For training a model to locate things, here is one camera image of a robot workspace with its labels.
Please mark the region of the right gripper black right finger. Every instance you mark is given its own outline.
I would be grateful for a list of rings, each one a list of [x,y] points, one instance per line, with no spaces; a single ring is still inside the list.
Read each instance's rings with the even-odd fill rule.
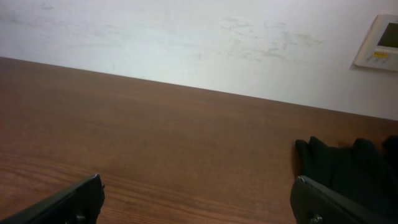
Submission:
[[[301,175],[290,193],[290,205],[300,224],[391,224],[362,205]]]

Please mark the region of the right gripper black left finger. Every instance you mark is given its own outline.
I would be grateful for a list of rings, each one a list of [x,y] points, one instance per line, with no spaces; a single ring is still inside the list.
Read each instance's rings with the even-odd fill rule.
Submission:
[[[104,185],[95,174],[1,220],[1,224],[96,224],[104,200]]]

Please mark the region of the black shorts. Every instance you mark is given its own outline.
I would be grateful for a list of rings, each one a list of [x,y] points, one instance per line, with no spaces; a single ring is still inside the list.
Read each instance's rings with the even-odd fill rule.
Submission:
[[[359,138],[337,148],[312,136],[308,142],[296,140],[295,149],[302,175],[397,222],[397,171],[371,141]]]

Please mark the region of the beige wall control panel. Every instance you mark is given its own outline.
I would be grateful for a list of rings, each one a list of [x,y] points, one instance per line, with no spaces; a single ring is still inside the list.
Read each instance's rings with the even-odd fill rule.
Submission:
[[[397,16],[376,16],[354,60],[354,65],[397,71]]]

